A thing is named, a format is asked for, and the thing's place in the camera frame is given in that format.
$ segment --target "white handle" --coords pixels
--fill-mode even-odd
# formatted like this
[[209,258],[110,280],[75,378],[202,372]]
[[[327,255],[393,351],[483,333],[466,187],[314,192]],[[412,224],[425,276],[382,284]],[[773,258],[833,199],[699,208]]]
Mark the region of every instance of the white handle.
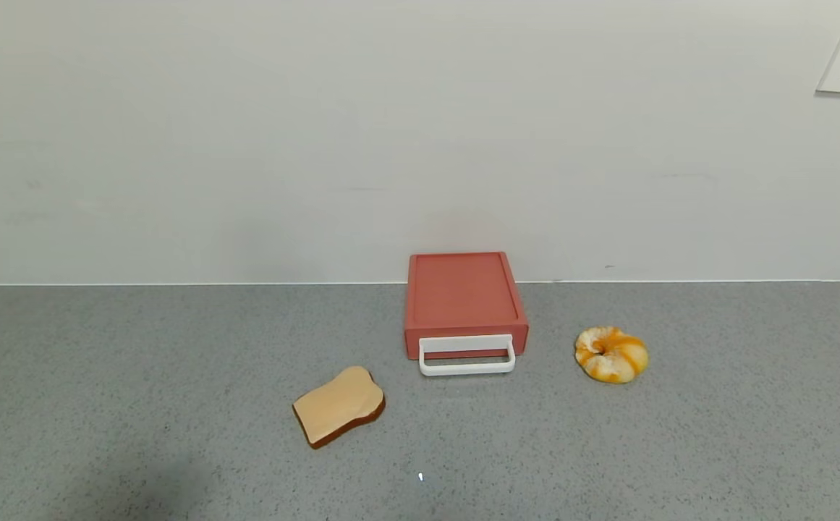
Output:
[[[426,353],[489,352],[506,350],[509,360],[495,363],[457,363],[426,365]],[[486,375],[509,373],[516,367],[512,334],[473,334],[473,336],[436,336],[420,339],[420,372],[426,376]]]

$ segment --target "toy bread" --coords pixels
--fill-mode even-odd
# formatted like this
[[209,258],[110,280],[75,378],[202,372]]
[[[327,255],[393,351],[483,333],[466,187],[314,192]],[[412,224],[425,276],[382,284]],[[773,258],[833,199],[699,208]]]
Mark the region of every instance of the toy bread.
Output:
[[351,428],[373,422],[383,410],[384,392],[368,370],[357,365],[294,402],[294,415],[314,449]]
[[591,327],[577,337],[574,356],[584,371],[601,382],[631,382],[648,366],[648,350],[618,327]]

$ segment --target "toast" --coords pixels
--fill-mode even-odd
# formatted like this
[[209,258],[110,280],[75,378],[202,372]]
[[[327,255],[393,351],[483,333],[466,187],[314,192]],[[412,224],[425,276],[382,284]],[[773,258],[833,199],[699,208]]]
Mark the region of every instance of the toast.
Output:
[[373,422],[384,410],[384,392],[364,367],[347,367],[329,383],[294,402],[294,415],[310,447],[318,449],[343,432]]

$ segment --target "speckled countertop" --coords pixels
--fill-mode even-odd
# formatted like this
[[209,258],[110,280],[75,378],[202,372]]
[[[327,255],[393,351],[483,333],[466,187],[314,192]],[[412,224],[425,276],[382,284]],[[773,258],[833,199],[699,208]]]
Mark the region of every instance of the speckled countertop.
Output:
[[[514,372],[432,379],[400,286],[0,287],[0,521],[840,520],[840,284],[521,293]],[[598,323],[636,382],[577,367]],[[291,403],[352,364],[387,409],[313,451]]]

